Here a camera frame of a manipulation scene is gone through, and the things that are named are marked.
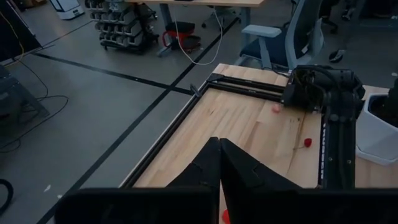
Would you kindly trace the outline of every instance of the wooden tabletop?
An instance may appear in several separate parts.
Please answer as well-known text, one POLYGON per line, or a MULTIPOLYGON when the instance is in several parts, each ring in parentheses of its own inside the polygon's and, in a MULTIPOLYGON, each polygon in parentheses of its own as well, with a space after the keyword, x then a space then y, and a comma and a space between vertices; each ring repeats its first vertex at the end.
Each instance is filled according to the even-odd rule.
MULTIPOLYGON (((286 85, 273 72, 220 64, 223 75, 286 85)), ((387 89, 366 86, 367 94, 387 89)), ((320 114, 283 108, 273 113, 272 101, 209 89, 178 127, 135 187, 165 187, 195 158, 207 140, 228 138, 275 172, 302 187, 317 186, 320 114), (306 138, 312 145, 304 148, 306 138)), ((398 164, 380 166, 356 158, 357 187, 398 187, 398 164)), ((220 211, 225 209, 221 194, 220 211)))
POLYGON ((233 6, 233 7, 260 7, 265 0, 125 0, 126 2, 144 2, 157 4, 183 4, 183 5, 202 5, 202 6, 233 6))

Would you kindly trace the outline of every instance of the white cable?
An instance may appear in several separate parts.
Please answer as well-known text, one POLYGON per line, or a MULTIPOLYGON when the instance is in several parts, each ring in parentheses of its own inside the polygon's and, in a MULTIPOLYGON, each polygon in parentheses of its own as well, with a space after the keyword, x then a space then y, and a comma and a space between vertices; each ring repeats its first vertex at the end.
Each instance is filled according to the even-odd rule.
POLYGON ((177 31, 177 41, 178 41, 178 45, 180 46, 180 49, 181 49, 181 51, 185 54, 185 56, 187 56, 187 58, 188 58, 192 63, 194 63, 195 65, 209 65, 209 64, 213 63, 213 62, 216 60, 217 56, 218 56, 218 52, 219 52, 219 50, 220 50, 221 43, 223 42, 223 26, 221 25, 221 22, 220 22, 220 20, 218 19, 217 12, 216 12, 216 7, 214 7, 213 10, 214 10, 214 14, 215 14, 215 16, 216 16, 218 25, 220 25, 220 31, 221 31, 220 43, 218 44, 216 54, 214 55, 214 58, 211 60, 211 62, 208 62, 208 63, 197 63, 197 62, 194 62, 194 61, 192 60, 191 57, 189 57, 189 55, 184 51, 184 49, 183 49, 182 46, 181 46, 181 43, 180 43, 180 35, 179 35, 179 33, 178 33, 177 16, 175 16, 175 11, 176 11, 176 10, 175 10, 175 8, 173 9, 173 16, 174 16, 175 30, 177 31))

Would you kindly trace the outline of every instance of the black metal frame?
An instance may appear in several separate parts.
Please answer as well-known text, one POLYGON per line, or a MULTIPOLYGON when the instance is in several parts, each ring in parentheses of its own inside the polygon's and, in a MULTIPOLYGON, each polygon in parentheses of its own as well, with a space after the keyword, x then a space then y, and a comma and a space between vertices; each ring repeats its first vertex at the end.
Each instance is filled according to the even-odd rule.
POLYGON ((285 90, 285 87, 283 86, 276 86, 267 83, 245 80, 242 78, 226 77, 224 75, 212 73, 199 90, 193 90, 195 92, 195 95, 181 110, 180 114, 177 115, 177 117, 172 121, 170 126, 164 131, 164 133, 156 141, 152 148, 149 149, 149 152, 144 156, 144 158, 140 161, 140 163, 129 175, 129 177, 124 181, 124 183, 122 183, 121 188, 131 188, 134 186, 140 176, 145 172, 151 162, 155 159, 156 155, 158 155, 160 150, 162 150, 167 141, 172 137, 174 132, 178 129, 181 123, 185 120, 185 118, 188 116, 188 114, 196 106, 200 98, 203 96, 203 94, 206 93, 209 88, 242 94, 246 96, 252 96, 264 100, 271 100, 275 102, 281 101, 282 93, 285 90))

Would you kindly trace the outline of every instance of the floor line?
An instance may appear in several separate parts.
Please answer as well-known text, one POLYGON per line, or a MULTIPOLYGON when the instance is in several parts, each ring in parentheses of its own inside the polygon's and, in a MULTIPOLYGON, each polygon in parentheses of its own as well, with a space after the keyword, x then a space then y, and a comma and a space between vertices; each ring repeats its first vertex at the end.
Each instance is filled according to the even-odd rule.
MULTIPOLYGON (((69 61, 69 60, 65 60, 65 59, 62 59, 62 58, 57 58, 57 57, 45 55, 45 54, 42 54, 42 53, 33 53, 32 55, 35 55, 35 56, 38 56, 38 57, 42 57, 42 58, 46 58, 46 59, 50 59, 50 60, 54 60, 56 62, 61 62, 61 63, 77 66, 77 67, 80 67, 80 68, 89 69, 89 70, 94 71, 94 72, 100 72, 100 73, 103 73, 103 74, 112 75, 114 77, 125 78, 127 80, 132 80, 132 81, 135 81, 135 82, 139 82, 139 83, 143 83, 143 84, 147 84, 147 85, 151 85, 151 86, 156 86, 156 87, 163 88, 163 89, 168 89, 170 87, 170 85, 166 85, 166 84, 163 84, 163 83, 158 83, 158 82, 155 82, 155 81, 146 80, 144 78, 138 78, 138 77, 134 77, 134 76, 131 76, 131 75, 126 75, 126 74, 119 73, 119 72, 112 72, 112 71, 109 71, 109 70, 106 70, 106 69, 93 67, 93 66, 90 66, 90 65, 85 65, 85 64, 82 64, 82 63, 78 63, 78 62, 72 62, 72 61, 69 61)), ((183 93, 183 94, 192 96, 192 92, 190 90, 186 90, 186 89, 183 89, 183 88, 174 87, 172 89, 172 91, 176 91, 176 92, 179 92, 179 93, 183 93)))
MULTIPOLYGON (((224 35, 230 30, 230 28, 238 21, 236 18, 228 27, 226 27, 223 31, 224 35)), ((221 34, 219 34, 214 41, 210 43, 210 45, 194 60, 194 62, 199 62, 210 50, 213 48, 218 41, 221 39, 221 34)), ((160 96, 158 96, 155 101, 149 105, 149 107, 125 130, 120 137, 98 158, 98 160, 73 184, 69 190, 64 194, 68 195, 76 190, 78 190, 94 172, 102 165, 102 163, 116 150, 116 148, 129 136, 129 134, 141 123, 141 121, 172 91, 172 88, 175 87, 179 81, 181 81, 190 70, 195 67, 194 63, 191 63, 187 69, 185 69, 169 86, 168 89, 163 91, 160 96)), ((50 210, 47 211, 46 214, 36 223, 36 224, 47 224, 50 219, 54 216, 55 209, 57 207, 57 203, 53 205, 50 210)))
POLYGON ((69 34, 75 32, 76 30, 78 30, 78 29, 80 29, 80 28, 83 28, 84 26, 86 26, 86 25, 88 25, 88 24, 90 24, 90 23, 92 23, 92 22, 94 22, 94 21, 86 22, 85 24, 81 25, 80 27, 77 27, 76 29, 73 29, 73 30, 67 32, 66 34, 63 34, 62 36, 57 37, 56 39, 53 39, 53 40, 51 40, 50 42, 48 42, 48 43, 42 45, 42 47, 45 47, 45 46, 48 45, 48 44, 54 43, 55 41, 61 39, 62 37, 65 37, 66 35, 69 35, 69 34))

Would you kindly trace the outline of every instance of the gray floor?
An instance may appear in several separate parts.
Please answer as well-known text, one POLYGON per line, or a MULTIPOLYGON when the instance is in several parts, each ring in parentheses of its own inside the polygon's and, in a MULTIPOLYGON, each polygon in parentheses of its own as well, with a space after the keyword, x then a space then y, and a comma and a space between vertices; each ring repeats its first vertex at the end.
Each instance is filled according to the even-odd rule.
MULTIPOLYGON (((289 2, 267 1, 252 11, 252 23, 281 26, 289 20, 289 2)), ((150 7, 159 12, 157 5, 150 7)), ((196 34, 202 37, 203 49, 219 35, 216 23, 207 29, 200 27, 211 9, 174 6, 171 10, 177 12, 178 19, 197 25, 196 34)), ((340 12, 335 11, 334 20, 340 21, 340 12)), ((105 51, 88 15, 61 21, 51 5, 46 4, 24 12, 23 16, 41 44, 55 46, 40 51, 53 60, 28 55, 22 61, 43 79, 50 95, 66 95, 69 102, 62 112, 24 136, 18 150, 0 154, 0 178, 11 181, 15 187, 12 206, 0 218, 1 223, 38 222, 58 196, 76 187, 76 182, 78 187, 117 187, 190 99, 183 93, 115 77, 115 72, 166 85, 179 77, 182 79, 177 87, 189 89, 190 84, 200 86, 219 63, 233 63, 241 48, 241 26, 236 23, 224 35, 213 64, 195 66, 184 73, 190 61, 181 52, 158 58, 155 53, 160 46, 154 46, 144 56, 105 51), (98 159, 103 163, 97 163, 99 167, 91 173, 89 168, 98 159), (85 173, 89 174, 88 179, 81 178, 85 173)), ((153 23, 156 33, 162 33, 162 24, 159 16, 153 23)), ((329 64, 328 54, 341 40, 341 36, 328 34, 327 27, 325 35, 326 46, 314 63, 329 64)), ((391 73, 398 66, 396 37, 393 33, 362 32, 351 41, 343 61, 333 66, 353 69, 367 85, 390 87, 395 78, 391 73)), ((201 63, 214 57, 217 44, 201 63)), ((191 56, 197 57, 203 49, 191 56)), ((22 64, 10 71, 35 96, 45 94, 41 83, 22 64)), ((52 98, 43 104, 54 113, 64 102, 63 98, 52 98)), ((42 120, 35 119, 21 127, 19 133, 42 120)))

